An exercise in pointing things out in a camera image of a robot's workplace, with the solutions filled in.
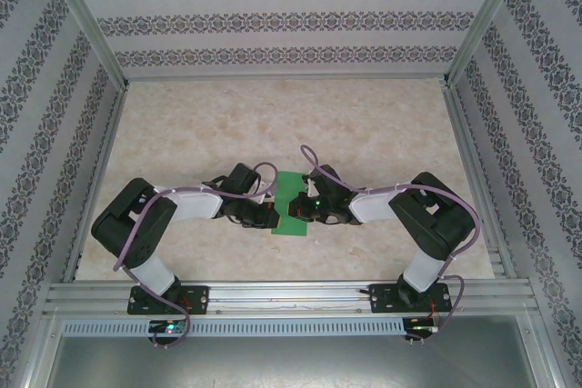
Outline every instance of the robotic arm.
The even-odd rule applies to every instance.
[[[219,176],[199,185],[214,192],[228,194],[256,193],[266,186],[260,175],[244,164],[238,164],[229,176]],[[107,251],[119,258],[125,243],[146,203],[164,187],[153,186],[142,178],[133,179],[115,200],[97,217],[91,234]],[[182,294],[177,277],[164,265],[156,252],[157,245],[171,222],[191,218],[234,218],[243,227],[275,228],[279,214],[271,196],[240,199],[207,192],[171,193],[157,199],[143,221],[129,251],[124,266],[154,293],[177,303]]]
[[[320,168],[339,179],[329,165]],[[317,168],[304,176],[304,182],[308,192],[300,193],[289,204],[289,215],[300,220],[352,225],[400,220],[418,245],[412,262],[397,282],[398,297],[409,308],[426,300],[447,258],[475,229],[471,214],[442,194],[418,189],[358,193]],[[431,173],[421,173],[408,184],[433,187],[456,196]]]

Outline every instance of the aluminum frame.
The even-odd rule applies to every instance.
[[[487,249],[489,251],[497,251],[500,263],[503,266],[501,272],[494,270],[494,273],[508,278],[516,278],[516,270],[511,261],[511,256],[509,255],[503,232],[501,232],[501,226],[497,219],[495,207],[488,194],[483,169],[477,158],[477,149],[470,140],[471,136],[467,120],[463,116],[457,90],[454,86],[450,86],[445,81],[441,83],[441,89],[445,98],[448,116],[453,127],[453,133],[457,140],[461,161],[463,167],[465,167],[465,173],[467,174],[469,189],[475,200],[475,207],[481,217],[482,231],[485,237]],[[491,262],[495,268],[495,261],[491,259]]]
[[[93,17],[86,0],[65,0],[75,20],[85,33],[91,47],[97,53],[97,57],[107,71],[115,88],[123,89],[127,85],[127,78],[121,65],[115,57],[114,51],[107,42],[101,27]]]
[[[465,70],[471,56],[481,41],[481,37],[489,27],[493,16],[502,2],[503,0],[485,0],[481,8],[479,8],[475,20],[473,20],[473,23],[469,27],[467,35],[463,39],[461,46],[459,46],[457,54],[448,69],[447,78],[449,83],[456,83],[463,74],[463,70]]]
[[[359,292],[370,284],[396,281],[335,282],[189,282],[209,286],[207,315],[201,319],[240,322],[241,320],[317,319],[323,323],[337,320],[386,321],[425,313],[372,313],[369,297]],[[459,284],[446,281],[455,299]],[[81,281],[52,284],[45,301],[40,327],[22,388],[46,387],[57,357],[64,326],[71,320],[155,320],[165,317],[128,315],[126,312],[131,282]],[[466,289],[456,316],[512,315],[519,322],[532,372],[539,387],[564,386],[547,332],[528,279],[473,279]],[[119,337],[130,336],[120,333]]]
[[[107,169],[107,163],[109,162],[109,157],[111,156],[111,151],[113,149],[113,143],[115,141],[115,136],[117,134],[117,128],[119,127],[119,122],[121,121],[121,114],[123,113],[125,106],[125,99],[127,98],[127,87],[122,87],[117,92],[117,108],[113,116],[113,121],[105,138],[105,149],[99,158],[99,164],[95,170],[95,180],[89,187],[89,194],[87,198],[87,207],[83,211],[83,216],[81,222],[79,223],[79,232],[76,234],[76,239],[73,242],[73,249],[71,250],[71,257],[68,264],[65,266],[65,274],[63,274],[63,282],[73,282],[75,279],[76,270],[79,266],[81,253],[83,252],[83,247],[85,245],[85,240],[89,235],[89,230],[91,229],[91,217],[93,217],[93,212],[96,207],[97,194],[101,189],[103,180],[105,179],[105,170]]]

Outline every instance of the beige floor surface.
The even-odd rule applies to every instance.
[[[137,176],[163,186],[198,184],[237,162],[265,160],[307,172],[302,143],[356,186],[403,183],[430,171],[472,203],[436,79],[135,83],[95,217]],[[294,237],[220,219],[171,224],[158,250],[183,280],[377,280],[396,279],[416,245],[396,220],[310,224],[307,237]],[[89,236],[76,278],[125,279],[112,272],[114,262]],[[449,272],[493,277],[483,239]]]

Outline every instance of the patterned wallpaper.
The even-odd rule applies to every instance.
[[[62,278],[115,109],[64,0],[0,0],[0,387]]]
[[[458,84],[497,215],[582,385],[580,0],[504,0]]]
[[[86,0],[126,75],[443,74],[484,0]]]

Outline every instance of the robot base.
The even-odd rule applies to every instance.
[[[372,313],[430,313],[431,300],[440,313],[448,313],[452,307],[447,284],[434,284],[412,308],[399,297],[397,284],[371,284],[366,294],[370,295]]]
[[[208,307],[207,286],[182,285],[176,304],[187,309],[190,315],[205,315]],[[130,315],[174,315],[176,309],[159,302],[139,286],[134,286],[129,294],[127,313]]]

